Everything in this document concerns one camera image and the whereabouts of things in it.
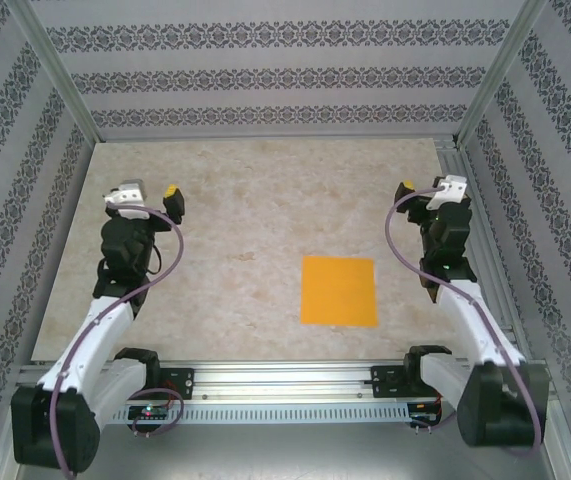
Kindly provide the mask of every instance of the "orange paper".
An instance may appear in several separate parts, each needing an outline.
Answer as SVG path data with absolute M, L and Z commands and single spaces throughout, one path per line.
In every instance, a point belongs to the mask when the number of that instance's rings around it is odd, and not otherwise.
M 374 260 L 303 257 L 301 323 L 376 327 Z

